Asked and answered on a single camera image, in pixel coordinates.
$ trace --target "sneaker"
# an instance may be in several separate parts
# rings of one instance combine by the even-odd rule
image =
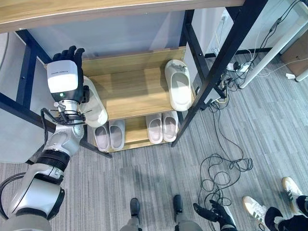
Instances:
[[[265,225],[264,217],[267,212],[267,208],[263,205],[261,206],[257,201],[255,201],[250,196],[243,197],[243,206],[246,211],[253,216],[255,219],[259,220],[263,225]]]
[[[174,221],[177,223],[177,214],[183,212],[183,202],[181,195],[173,197]]]
[[[139,212],[140,212],[140,204],[137,198],[132,198],[130,200],[130,214],[132,217],[138,217],[139,218]]]
[[[297,184],[291,177],[284,177],[282,179],[282,187],[288,194],[289,200],[291,202],[291,209],[294,213],[300,213],[298,206],[296,204],[296,199],[303,195]]]

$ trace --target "wall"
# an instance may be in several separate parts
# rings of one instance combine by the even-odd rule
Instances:
[[[49,56],[71,45],[84,58],[176,47],[184,12],[100,18],[29,30]]]
[[[0,92],[13,100],[16,100],[24,51],[25,45],[16,34],[10,33],[0,69]],[[30,109],[39,114],[42,107],[53,107],[53,99],[48,91],[46,70],[37,61]],[[0,162],[25,162],[43,144],[43,130],[2,109],[0,118]]]
[[[263,11],[261,12],[261,15],[258,17],[255,24],[253,25],[248,35],[246,36],[245,40],[241,44],[240,50],[254,49],[255,45],[257,46],[257,48],[259,48],[262,43],[262,40],[269,32],[269,29],[272,27],[275,21],[288,9],[288,7],[290,6],[292,2],[293,1],[290,1],[290,0],[269,0],[266,6],[264,7]],[[273,47],[276,44],[276,42],[284,35],[284,33],[290,27],[292,27],[292,25],[298,18],[299,18],[299,15],[296,12],[295,7],[294,7],[290,11],[286,20],[284,20],[277,27],[275,34],[268,40],[266,47]],[[218,38],[220,38],[222,24],[223,23],[221,22],[216,31]],[[223,44],[232,25],[233,25],[233,21],[231,17],[229,17],[225,21],[225,24],[223,26],[220,45]],[[212,36],[210,45],[208,49],[206,50],[206,53],[213,53],[213,49],[217,47],[218,47],[218,43],[215,39],[215,33],[214,33]]]

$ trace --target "slipper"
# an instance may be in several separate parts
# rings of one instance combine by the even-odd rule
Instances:
[[[110,148],[108,123],[105,123],[101,127],[93,128],[93,130],[98,150],[100,150],[101,152],[107,152]]]
[[[145,119],[150,142],[161,143],[163,141],[162,114],[147,115]]]
[[[80,112],[85,114],[86,124],[92,128],[97,128],[107,122],[108,114],[92,81],[86,76],[83,79],[83,85],[89,87],[90,100],[88,103],[80,104]]]
[[[125,120],[109,121],[110,144],[113,150],[119,151],[125,143]]]
[[[166,142],[173,142],[178,132],[178,114],[176,111],[163,113],[163,138]]]
[[[165,66],[170,103],[176,111],[187,111],[192,104],[191,82],[188,68],[180,60],[170,60]]]

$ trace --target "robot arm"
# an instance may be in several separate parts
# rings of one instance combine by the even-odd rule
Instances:
[[[72,46],[53,57],[47,65],[48,87],[55,100],[59,117],[53,117],[47,109],[44,113],[57,123],[55,133],[47,139],[37,162],[29,167],[15,193],[9,208],[10,217],[0,228],[2,231],[51,231],[48,220],[59,212],[64,199],[60,183],[70,158],[78,152],[84,135],[84,116],[79,112],[80,103],[87,102],[87,88],[83,86],[81,56],[84,49]]]

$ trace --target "person's leg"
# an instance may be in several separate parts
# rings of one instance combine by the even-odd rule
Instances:
[[[249,196],[243,197],[243,205],[247,212],[259,220],[270,231],[305,231],[308,227],[308,218],[294,216],[285,220],[281,212],[274,207],[267,209]]]
[[[173,209],[175,222],[177,223],[175,231],[202,231],[197,223],[188,220],[183,214],[181,195],[176,195],[173,198]]]
[[[130,215],[131,219],[128,221],[127,225],[123,226],[120,231],[142,231],[139,228],[139,211],[140,204],[137,198],[132,198],[130,200]]]
[[[282,187],[288,194],[292,211],[308,217],[308,197],[303,195],[294,180],[291,177],[284,177]]]
[[[274,207],[267,209],[264,205],[261,206],[250,196],[243,197],[243,206],[251,216],[268,227],[270,231],[277,231],[278,224],[284,220],[278,209]]]
[[[299,211],[308,218],[308,196],[299,196],[296,199],[296,204]]]
[[[308,218],[303,215],[294,216],[289,220],[283,220],[278,225],[279,231],[306,231],[308,230]]]

